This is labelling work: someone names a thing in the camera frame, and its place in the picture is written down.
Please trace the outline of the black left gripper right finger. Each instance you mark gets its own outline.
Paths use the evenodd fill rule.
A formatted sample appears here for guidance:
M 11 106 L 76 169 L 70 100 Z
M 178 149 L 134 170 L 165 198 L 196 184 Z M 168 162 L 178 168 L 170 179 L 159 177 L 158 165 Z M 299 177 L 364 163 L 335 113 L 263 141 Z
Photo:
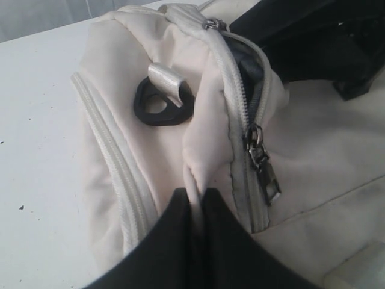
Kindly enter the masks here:
M 206 190 L 202 209 L 209 288 L 318 288 L 255 242 L 216 188 Z

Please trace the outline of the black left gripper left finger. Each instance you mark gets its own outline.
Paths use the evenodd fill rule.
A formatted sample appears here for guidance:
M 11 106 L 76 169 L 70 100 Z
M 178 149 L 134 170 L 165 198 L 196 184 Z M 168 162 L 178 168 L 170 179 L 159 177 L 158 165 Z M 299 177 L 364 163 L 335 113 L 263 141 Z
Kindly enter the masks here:
M 201 288 L 195 253 L 190 203 L 186 189 L 177 188 L 139 245 L 87 288 Z

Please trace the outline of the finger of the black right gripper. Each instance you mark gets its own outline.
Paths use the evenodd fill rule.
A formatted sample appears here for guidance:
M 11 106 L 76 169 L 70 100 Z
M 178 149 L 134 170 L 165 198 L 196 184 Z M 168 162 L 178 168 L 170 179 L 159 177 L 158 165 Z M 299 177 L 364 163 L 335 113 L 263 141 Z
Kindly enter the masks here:
M 259 1 L 230 31 L 261 47 L 282 81 L 331 81 L 344 100 L 384 70 L 384 1 Z

